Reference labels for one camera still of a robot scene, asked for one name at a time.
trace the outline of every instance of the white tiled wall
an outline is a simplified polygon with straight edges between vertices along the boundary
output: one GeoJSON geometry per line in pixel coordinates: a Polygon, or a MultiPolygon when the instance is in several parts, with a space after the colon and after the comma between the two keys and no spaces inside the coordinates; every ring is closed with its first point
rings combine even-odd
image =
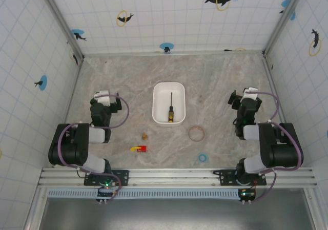
{"type": "Polygon", "coordinates": [[[304,165],[314,168],[328,206],[328,0],[301,0],[296,13],[272,52],[273,75],[287,121],[301,142],[304,165]],[[316,56],[309,55],[312,29],[322,43],[316,56]]]}
{"type": "Polygon", "coordinates": [[[64,120],[78,69],[66,42],[43,0],[0,0],[0,229],[24,226],[64,120]]]}
{"type": "Polygon", "coordinates": [[[232,0],[225,11],[206,0],[55,1],[69,27],[84,31],[87,41],[77,42],[85,54],[162,52],[162,43],[172,52],[262,50],[284,10],[284,0],[232,0]],[[119,27],[122,10],[134,16],[119,27]]]}

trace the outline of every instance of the marble floor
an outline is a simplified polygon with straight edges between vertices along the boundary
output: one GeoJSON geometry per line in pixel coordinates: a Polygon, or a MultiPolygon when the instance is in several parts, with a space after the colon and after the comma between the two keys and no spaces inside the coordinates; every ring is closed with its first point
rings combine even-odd
{"type": "MultiPolygon", "coordinates": [[[[244,157],[259,152],[256,141],[239,140],[228,105],[236,89],[256,87],[270,92],[260,54],[166,55],[87,57],[82,65],[68,114],[68,123],[90,122],[90,99],[96,91],[119,92],[130,106],[127,122],[112,130],[107,144],[90,144],[89,152],[107,158],[113,168],[231,168],[244,157]],[[159,82],[176,81],[186,89],[186,118],[181,126],[163,128],[152,119],[153,88],[159,82]],[[206,136],[191,141],[188,129],[200,125],[206,136]],[[141,139],[142,133],[148,140],[141,139]],[[130,147],[146,145],[146,153],[130,147]],[[198,160],[207,155],[206,162],[198,160]]],[[[266,121],[275,111],[269,96],[263,100],[256,121],[266,121]]],[[[113,114],[119,124],[127,108],[113,114]]]]}

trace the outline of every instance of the yellow ring sticker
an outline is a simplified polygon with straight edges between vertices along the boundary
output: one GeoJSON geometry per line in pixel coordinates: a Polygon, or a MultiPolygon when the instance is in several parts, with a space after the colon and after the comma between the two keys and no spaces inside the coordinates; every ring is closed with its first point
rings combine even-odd
{"type": "Polygon", "coordinates": [[[228,2],[227,7],[225,7],[224,9],[221,9],[221,8],[218,7],[218,5],[217,5],[217,0],[215,0],[215,4],[216,4],[216,9],[217,9],[218,11],[225,11],[227,8],[229,8],[230,1],[228,2]]]}
{"type": "Polygon", "coordinates": [[[72,48],[70,48],[69,52],[68,52],[70,59],[73,60],[73,53],[72,53],[72,48]]]}
{"type": "Polygon", "coordinates": [[[317,51],[316,53],[314,53],[314,54],[312,54],[312,50],[311,50],[311,49],[312,49],[312,46],[313,46],[313,44],[314,44],[314,41],[311,42],[310,47],[309,47],[309,55],[310,55],[311,57],[316,56],[316,55],[320,52],[321,47],[322,47],[322,41],[319,39],[319,42],[320,42],[319,49],[318,49],[318,51],[317,51]]]}
{"type": "Polygon", "coordinates": [[[119,26],[119,27],[123,27],[126,23],[127,23],[127,19],[128,19],[128,12],[126,10],[122,10],[120,11],[120,13],[117,15],[117,18],[116,18],[116,24],[119,26]],[[124,23],[122,25],[118,24],[118,18],[119,16],[122,14],[122,13],[125,13],[125,20],[124,20],[124,23]]]}

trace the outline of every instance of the gray floor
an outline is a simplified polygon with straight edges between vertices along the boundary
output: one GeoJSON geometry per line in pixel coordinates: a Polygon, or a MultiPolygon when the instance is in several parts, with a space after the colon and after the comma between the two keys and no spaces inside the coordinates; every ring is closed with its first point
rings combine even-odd
{"type": "Polygon", "coordinates": [[[237,200],[50,199],[44,230],[311,230],[312,220],[302,190],[273,190],[254,203],[237,200]]]}
{"type": "MultiPolygon", "coordinates": [[[[244,157],[255,155],[259,144],[239,140],[232,121],[236,111],[227,104],[230,94],[244,87],[270,91],[257,54],[112,56],[86,58],[73,96],[68,122],[90,122],[90,99],[99,90],[119,92],[131,112],[128,121],[112,130],[108,144],[89,145],[89,151],[107,158],[113,168],[228,168],[244,157]],[[152,119],[152,94],[159,82],[177,81],[186,89],[187,116],[176,128],[159,127],[152,119]],[[201,142],[188,138],[192,125],[201,125],[201,142]],[[149,139],[143,141],[145,132],[149,139]],[[146,153],[130,147],[147,145],[146,153]],[[208,161],[198,160],[200,153],[208,161]]],[[[274,101],[260,96],[262,106],[256,121],[266,121],[275,111],[274,101]]],[[[111,125],[119,124],[126,107],[113,114],[111,125]]]]}

